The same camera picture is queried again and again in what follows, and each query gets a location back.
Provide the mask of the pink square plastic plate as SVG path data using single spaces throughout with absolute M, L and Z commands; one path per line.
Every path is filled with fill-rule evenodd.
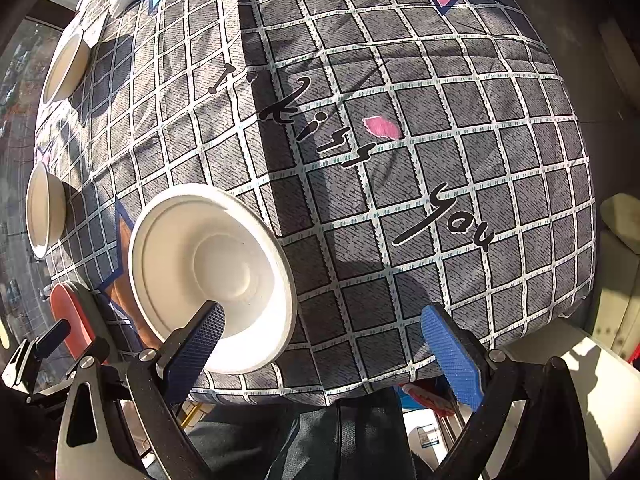
M 98 337 L 108 343 L 107 362 L 120 360 L 96 300 L 84 285 L 73 281 L 59 282 L 52 287 L 49 301 L 55 321 L 64 318 L 70 323 L 70 334 L 64 344 L 75 360 Z

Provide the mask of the white paper bowl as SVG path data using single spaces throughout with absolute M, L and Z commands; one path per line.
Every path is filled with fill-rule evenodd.
M 30 247 L 35 257 L 42 260 L 60 240 L 66 223 L 63 182 L 50 174 L 43 162 L 38 162 L 30 174 L 25 212 Z
M 291 341 L 297 294 L 288 259 L 265 222 L 219 188 L 188 183 L 155 196 L 134 224 L 128 274 L 160 340 L 206 301 L 221 305 L 224 331 L 209 352 L 209 372 L 256 372 Z
M 69 98 L 80 84 L 89 64 L 90 48 L 83 32 L 75 32 L 52 60 L 42 88 L 45 106 Z

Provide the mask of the grey checked star tablecloth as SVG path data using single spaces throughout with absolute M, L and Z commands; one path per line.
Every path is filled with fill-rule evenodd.
M 430 302 L 487 348 L 566 318 L 594 281 L 578 118 L 514 0 L 141 0 L 102 25 L 77 90 L 38 120 L 66 185 L 55 281 L 96 293 L 118 352 L 127 238 L 160 192 L 230 193 L 277 237 L 299 301 L 288 348 L 195 399 L 326 405 L 437 374 Z

